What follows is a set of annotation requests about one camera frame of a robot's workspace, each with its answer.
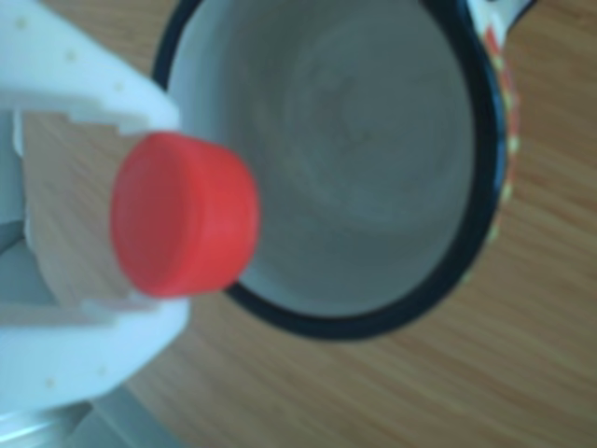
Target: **wooden table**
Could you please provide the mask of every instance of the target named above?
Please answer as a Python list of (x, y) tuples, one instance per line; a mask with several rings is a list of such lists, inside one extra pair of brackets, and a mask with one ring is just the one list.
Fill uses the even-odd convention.
[[(149, 72), (174, 0), (49, 3)], [(315, 343), (222, 295), (131, 390), (194, 446), (597, 446), (597, 2), (543, 0), (508, 48), (523, 151), (499, 242), (472, 282), (372, 342)], [(61, 301), (120, 292), (109, 188), (132, 141), (26, 123), (43, 272)]]

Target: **red bottle cap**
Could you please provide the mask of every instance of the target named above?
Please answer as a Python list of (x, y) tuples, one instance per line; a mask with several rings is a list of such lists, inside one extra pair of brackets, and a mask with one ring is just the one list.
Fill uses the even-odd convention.
[(118, 262), (155, 297), (232, 284), (257, 245), (252, 176), (232, 152), (177, 133), (153, 133), (122, 164), (110, 217)]

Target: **mug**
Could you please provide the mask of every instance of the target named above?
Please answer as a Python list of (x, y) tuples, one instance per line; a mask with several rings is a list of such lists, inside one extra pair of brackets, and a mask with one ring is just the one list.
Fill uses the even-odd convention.
[(262, 207), (228, 291), (300, 335), (403, 326), (467, 277), (512, 192), (503, 56), (532, 0), (184, 0), (154, 78), (230, 147)]

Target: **black mug rim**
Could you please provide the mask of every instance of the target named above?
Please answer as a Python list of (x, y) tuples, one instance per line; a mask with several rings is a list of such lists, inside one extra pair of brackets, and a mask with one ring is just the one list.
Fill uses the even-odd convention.
[[(153, 78), (166, 91), (182, 33), (202, 0), (181, 0), (161, 40)], [(475, 170), (465, 215), (451, 247), (407, 296), (365, 315), (322, 318), (300, 315), (259, 297), (242, 283), (228, 294), (243, 308), (276, 327), (324, 340), (358, 340), (398, 329), (424, 315), (461, 282), (492, 227), (507, 165), (506, 112), (489, 56), (470, 20), (465, 0), (425, 0), (423, 5), (449, 40), (460, 62), (475, 117)]]

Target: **white plastic object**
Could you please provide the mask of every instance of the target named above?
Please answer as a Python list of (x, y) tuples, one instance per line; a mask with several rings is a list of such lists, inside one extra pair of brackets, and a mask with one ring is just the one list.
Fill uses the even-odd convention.
[(468, 10), (479, 35), (492, 27), (500, 47), (506, 43), (507, 31), (533, 0), (467, 0)]
[(185, 327), (189, 300), (84, 301), (78, 309), (0, 305), (0, 414), (93, 399), (114, 389)]
[(176, 104), (35, 0), (0, 1), (0, 109), (56, 111), (120, 133), (176, 131)]
[[(158, 85), (35, 0), (0, 0), (0, 54), (0, 109), (17, 119), (39, 110), (123, 134), (180, 127), (178, 107)], [(188, 298), (154, 301), (136, 291), (70, 310), (0, 305), (0, 414), (101, 396), (171, 342), (188, 314)]]

